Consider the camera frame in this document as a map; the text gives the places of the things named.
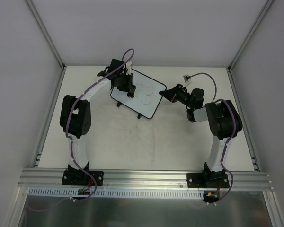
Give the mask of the white whiteboard black frame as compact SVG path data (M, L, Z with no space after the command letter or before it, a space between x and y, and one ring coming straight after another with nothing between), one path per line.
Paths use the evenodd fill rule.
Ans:
M126 92L117 88L113 88L110 96L138 114L141 113L143 117L152 119L162 100L159 92L167 90L167 86L135 69L132 74L133 84L136 86L134 98L128 98Z

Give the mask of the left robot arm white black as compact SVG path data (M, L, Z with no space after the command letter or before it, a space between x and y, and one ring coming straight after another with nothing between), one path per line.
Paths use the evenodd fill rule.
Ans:
M86 153L85 135L92 126L91 102L102 92L116 88L121 92L133 95L133 74L131 62L112 59L109 66L97 74L91 86L78 96L66 95L62 101L59 124L69 141L71 159L63 173L62 185L102 186L101 171L90 171Z

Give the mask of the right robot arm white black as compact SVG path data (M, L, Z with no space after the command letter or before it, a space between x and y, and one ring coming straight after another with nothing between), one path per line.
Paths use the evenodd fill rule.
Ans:
M231 100L218 100L203 104L204 91L195 88L192 92L178 84L172 89L159 92L168 101L179 101L186 106L187 119L191 123L209 123L213 135L210 155L201 173L186 175L189 188L230 188L227 170L224 164L229 146L242 130L242 120Z

